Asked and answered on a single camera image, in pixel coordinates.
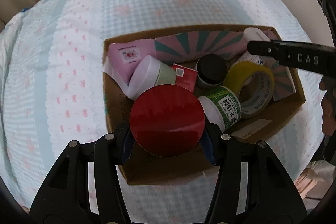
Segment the person's right hand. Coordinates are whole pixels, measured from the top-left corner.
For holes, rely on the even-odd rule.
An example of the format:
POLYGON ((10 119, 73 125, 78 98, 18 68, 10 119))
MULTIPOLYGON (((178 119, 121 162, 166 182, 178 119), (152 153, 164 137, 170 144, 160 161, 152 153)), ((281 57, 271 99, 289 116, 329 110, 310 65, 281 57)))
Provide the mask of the person's right hand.
POLYGON ((328 98, 327 93, 321 101, 322 107, 322 132, 325 135, 331 136, 335 132, 336 121, 333 114, 333 106, 328 98))

